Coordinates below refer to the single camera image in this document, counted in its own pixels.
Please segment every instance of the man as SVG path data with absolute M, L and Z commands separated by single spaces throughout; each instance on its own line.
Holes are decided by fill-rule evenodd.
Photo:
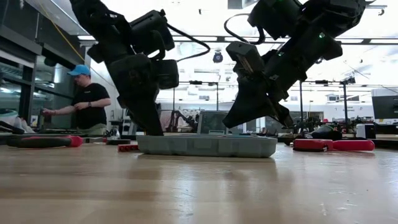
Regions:
M 44 115 L 65 115 L 76 113 L 78 131 L 83 134 L 101 135 L 106 131 L 105 106 L 111 99 L 105 87 L 91 82 L 90 69 L 86 65 L 77 65 L 68 72 L 81 88 L 72 104 L 59 110 L 44 109 Z

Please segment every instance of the wooden table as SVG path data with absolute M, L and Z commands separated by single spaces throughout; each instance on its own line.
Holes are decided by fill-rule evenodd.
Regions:
M 0 147 L 0 223 L 398 223 L 398 153 L 148 156 Z

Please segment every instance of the gray bin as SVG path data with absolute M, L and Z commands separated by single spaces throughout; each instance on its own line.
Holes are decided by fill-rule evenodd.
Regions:
M 138 148 L 146 154 L 216 157 L 270 157 L 277 139 L 254 136 L 137 136 Z

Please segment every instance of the metal pole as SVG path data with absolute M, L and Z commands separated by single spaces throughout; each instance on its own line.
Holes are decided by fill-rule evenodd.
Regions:
M 344 91 L 344 116 L 346 119 L 346 127 L 348 127 L 347 90 L 345 83 L 343 83 L 343 91 Z
M 302 82 L 300 82 L 300 112 L 301 112 L 301 122 L 304 121 L 303 117 L 303 90 L 302 90 Z
M 217 111 L 218 111 L 218 83 L 217 83 Z
M 175 88 L 173 88 L 173 111 L 175 110 Z

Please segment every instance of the blue cap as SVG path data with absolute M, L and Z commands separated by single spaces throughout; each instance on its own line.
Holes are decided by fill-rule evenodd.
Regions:
M 90 75 L 90 69 L 86 65 L 76 65 L 75 69 L 68 72 L 69 75 Z

